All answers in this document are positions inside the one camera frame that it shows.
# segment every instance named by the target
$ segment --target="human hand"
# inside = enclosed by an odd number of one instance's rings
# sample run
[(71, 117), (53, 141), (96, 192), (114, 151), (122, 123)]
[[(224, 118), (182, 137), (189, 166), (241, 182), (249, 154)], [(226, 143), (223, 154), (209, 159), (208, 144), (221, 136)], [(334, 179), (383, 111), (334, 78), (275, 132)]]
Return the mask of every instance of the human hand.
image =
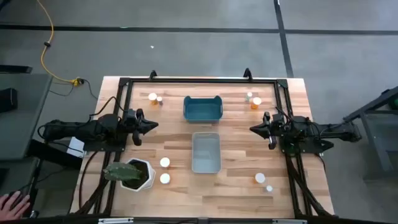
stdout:
[(18, 199), (21, 192), (15, 192), (11, 197), (8, 194), (0, 197), (0, 221), (6, 220), (18, 220), (29, 208), (30, 203), (29, 195), (26, 195), (14, 208), (11, 208), (12, 204)]

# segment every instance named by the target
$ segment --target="wooden table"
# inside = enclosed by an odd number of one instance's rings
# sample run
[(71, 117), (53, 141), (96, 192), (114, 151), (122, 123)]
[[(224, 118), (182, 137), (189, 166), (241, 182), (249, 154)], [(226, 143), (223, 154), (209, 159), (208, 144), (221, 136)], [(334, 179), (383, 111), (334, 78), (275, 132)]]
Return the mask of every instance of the wooden table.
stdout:
[[(107, 99), (116, 96), (120, 77), (104, 77), (96, 110)], [(311, 111), (304, 80), (288, 79), (294, 115), (308, 116)], [(258, 110), (250, 109), (244, 101), (251, 91), (262, 99)], [(155, 92), (163, 97), (164, 105), (151, 105), (148, 94)], [(223, 117), (218, 124), (190, 124), (183, 118), (183, 98), (214, 97), (223, 99)], [(130, 107), (142, 108), (146, 119), (159, 126), (142, 136), (142, 146), (127, 140), (121, 161), (132, 157), (150, 162), (156, 170), (155, 181), (150, 189), (134, 193), (116, 185), (112, 216), (129, 217), (218, 217), (218, 218), (293, 218), (292, 199), (284, 155), (278, 147), (268, 150), (268, 142), (249, 127), (261, 123), (265, 111), (274, 114), (275, 96), (272, 85), (226, 83), (135, 83)], [(103, 111), (113, 112), (113, 103)], [(218, 174), (194, 174), (191, 167), (192, 134), (199, 131), (216, 131), (221, 138), (222, 170)], [(88, 159), (83, 160), (81, 170)], [(88, 166), (83, 183), (83, 202), (98, 185), (104, 154), (99, 152)], [(162, 157), (171, 160), (169, 169), (161, 168)], [(333, 213), (325, 171), (319, 158), (303, 154), (307, 184), (314, 196)], [(254, 174), (262, 172), (265, 184), (257, 184)], [(171, 176), (170, 184), (163, 185), (159, 177)], [(273, 186), (272, 192), (264, 190)], [(104, 208), (107, 192), (103, 197)], [(302, 194), (298, 190), (300, 208), (304, 211)], [(78, 208), (78, 187), (72, 212)]]

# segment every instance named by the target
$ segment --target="white bottle cap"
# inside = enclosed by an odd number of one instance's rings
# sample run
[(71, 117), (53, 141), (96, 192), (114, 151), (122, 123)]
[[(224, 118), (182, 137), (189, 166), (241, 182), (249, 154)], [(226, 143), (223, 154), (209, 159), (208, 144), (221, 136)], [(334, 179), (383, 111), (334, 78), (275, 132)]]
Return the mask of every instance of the white bottle cap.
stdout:
[(170, 159), (167, 158), (167, 157), (163, 157), (163, 158), (160, 160), (160, 165), (161, 165), (162, 167), (168, 167), (168, 166), (170, 165)]
[(271, 185), (267, 185), (266, 189), (268, 192), (271, 192), (274, 188)]
[(148, 99), (149, 100), (156, 100), (156, 98), (157, 98), (156, 93), (151, 93), (151, 94), (148, 95)]
[(256, 178), (257, 183), (259, 183), (259, 184), (262, 184), (266, 181), (266, 177), (262, 173), (257, 173), (255, 178)]
[(254, 103), (255, 105), (260, 105), (260, 104), (261, 104), (261, 99), (260, 99), (259, 97), (254, 97), (254, 98), (253, 98), (253, 103)]
[(169, 174), (162, 174), (162, 175), (160, 176), (160, 182), (161, 182), (162, 184), (168, 184), (168, 183), (170, 183), (170, 175), (169, 175)]

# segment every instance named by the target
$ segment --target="white flower pot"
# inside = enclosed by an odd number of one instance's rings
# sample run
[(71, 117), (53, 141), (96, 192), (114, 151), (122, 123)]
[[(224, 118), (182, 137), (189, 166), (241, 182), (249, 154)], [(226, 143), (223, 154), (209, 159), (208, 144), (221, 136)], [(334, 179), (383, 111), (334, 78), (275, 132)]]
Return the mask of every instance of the white flower pot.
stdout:
[(124, 189), (131, 190), (131, 191), (133, 191), (133, 192), (138, 192), (138, 191), (140, 191), (140, 190), (144, 190), (144, 189), (151, 188), (151, 187), (152, 187), (152, 184), (154, 184), (154, 180), (155, 180), (155, 175), (156, 175), (155, 170), (152, 168), (152, 166), (149, 164), (148, 161), (144, 161), (144, 160), (142, 160), (142, 159), (137, 159), (137, 158), (131, 158), (131, 159), (128, 160), (126, 163), (130, 163), (131, 161), (141, 161), (141, 162), (145, 162), (145, 163), (147, 164), (147, 168), (148, 168), (148, 179), (147, 179), (147, 181), (146, 181), (144, 184), (142, 184), (141, 187), (139, 187), (138, 189), (131, 189), (131, 188), (129, 188), (129, 187), (126, 187), (126, 186), (123, 185), (123, 182), (122, 182), (122, 181), (120, 181), (120, 186), (121, 186), (122, 188), (124, 188)]

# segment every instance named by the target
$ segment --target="person's fingers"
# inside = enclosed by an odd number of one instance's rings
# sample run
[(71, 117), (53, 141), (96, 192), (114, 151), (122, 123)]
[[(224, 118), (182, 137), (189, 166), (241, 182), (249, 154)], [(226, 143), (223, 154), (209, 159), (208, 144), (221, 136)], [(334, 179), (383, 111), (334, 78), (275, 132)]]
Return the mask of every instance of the person's fingers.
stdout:
[(15, 192), (10, 199), (8, 199), (8, 201), (4, 204), (3, 206), (3, 210), (9, 211), (11, 208), (11, 205), (15, 202), (15, 200), (17, 200), (17, 198), (19, 197), (19, 195), (21, 194), (21, 192), (17, 191)]
[(0, 209), (2, 209), (2, 205), (4, 204), (4, 202), (6, 201), (7, 198), (8, 198), (8, 194), (0, 197)]
[(24, 214), (24, 212), (29, 208), (29, 206), (30, 206), (30, 203), (29, 203), (29, 202), (26, 203), (26, 204), (13, 216), (13, 219), (20, 218), (20, 217)]
[(10, 215), (14, 216), (16, 215), (16, 213), (27, 203), (27, 201), (29, 200), (29, 195), (26, 195), (24, 197), (24, 199), (21, 200), (21, 202), (19, 202), (11, 211), (10, 211)]

